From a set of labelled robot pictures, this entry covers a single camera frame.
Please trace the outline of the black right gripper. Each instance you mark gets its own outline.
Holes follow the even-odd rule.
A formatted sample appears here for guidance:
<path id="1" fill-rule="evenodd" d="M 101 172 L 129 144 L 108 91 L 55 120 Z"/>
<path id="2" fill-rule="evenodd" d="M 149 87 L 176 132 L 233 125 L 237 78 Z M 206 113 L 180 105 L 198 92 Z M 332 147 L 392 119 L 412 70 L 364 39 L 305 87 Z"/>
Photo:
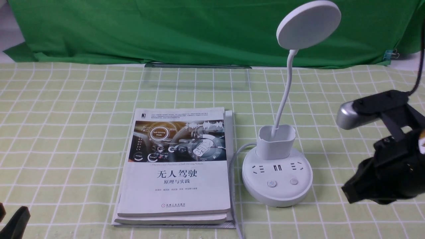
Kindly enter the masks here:
<path id="1" fill-rule="evenodd" d="M 423 143 L 424 129 L 412 130 L 400 141 L 389 136 L 375 142 L 373 158 L 360 162 L 342 186 L 348 202 L 385 205 L 424 194 Z"/>

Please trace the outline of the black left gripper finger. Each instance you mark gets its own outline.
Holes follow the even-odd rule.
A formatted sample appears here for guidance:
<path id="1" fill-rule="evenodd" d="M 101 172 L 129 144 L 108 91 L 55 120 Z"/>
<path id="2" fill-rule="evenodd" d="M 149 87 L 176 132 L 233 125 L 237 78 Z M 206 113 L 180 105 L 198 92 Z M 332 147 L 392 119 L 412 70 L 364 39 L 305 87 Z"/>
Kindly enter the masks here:
<path id="1" fill-rule="evenodd" d="M 0 232 L 1 239 L 22 239 L 27 224 L 30 220 L 30 211 L 26 206 L 21 206 L 11 217 L 9 222 Z"/>

